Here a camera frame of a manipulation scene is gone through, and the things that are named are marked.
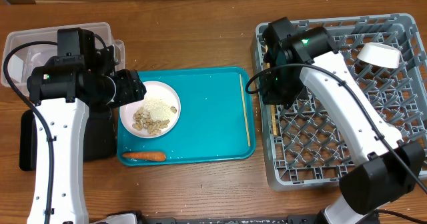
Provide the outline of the white bowl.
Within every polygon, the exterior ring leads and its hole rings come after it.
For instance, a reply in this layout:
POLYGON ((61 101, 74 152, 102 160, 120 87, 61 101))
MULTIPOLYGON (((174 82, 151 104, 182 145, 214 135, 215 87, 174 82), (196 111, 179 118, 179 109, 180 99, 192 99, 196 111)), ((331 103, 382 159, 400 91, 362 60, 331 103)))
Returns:
POLYGON ((357 58, 378 67, 396 69, 400 63, 400 51, 389 45, 369 42, 363 46, 357 58))

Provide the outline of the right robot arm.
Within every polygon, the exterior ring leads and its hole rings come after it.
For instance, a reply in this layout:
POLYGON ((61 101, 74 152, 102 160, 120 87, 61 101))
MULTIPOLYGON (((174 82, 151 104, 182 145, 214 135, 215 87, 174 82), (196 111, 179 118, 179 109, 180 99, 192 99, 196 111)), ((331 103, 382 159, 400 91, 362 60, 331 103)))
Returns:
POLYGON ((421 185, 422 146, 403 142, 401 132, 379 116, 327 29, 298 31, 281 18, 268 24, 262 39, 265 67, 255 76, 262 101, 289 108, 309 89, 332 118, 355 164, 339 181, 340 197, 308 217, 308 223, 365 221, 421 185))

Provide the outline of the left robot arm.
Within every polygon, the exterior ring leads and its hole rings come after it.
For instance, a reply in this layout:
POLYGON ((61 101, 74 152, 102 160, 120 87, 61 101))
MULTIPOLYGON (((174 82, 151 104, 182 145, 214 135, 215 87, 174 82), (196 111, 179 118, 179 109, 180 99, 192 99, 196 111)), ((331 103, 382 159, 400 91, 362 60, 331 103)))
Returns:
POLYGON ((88 223, 83 144, 90 107, 116 108, 146 94, 137 71, 121 69, 113 45, 81 28, 57 32, 57 54, 27 80, 37 127, 34 198, 28 223, 88 223))

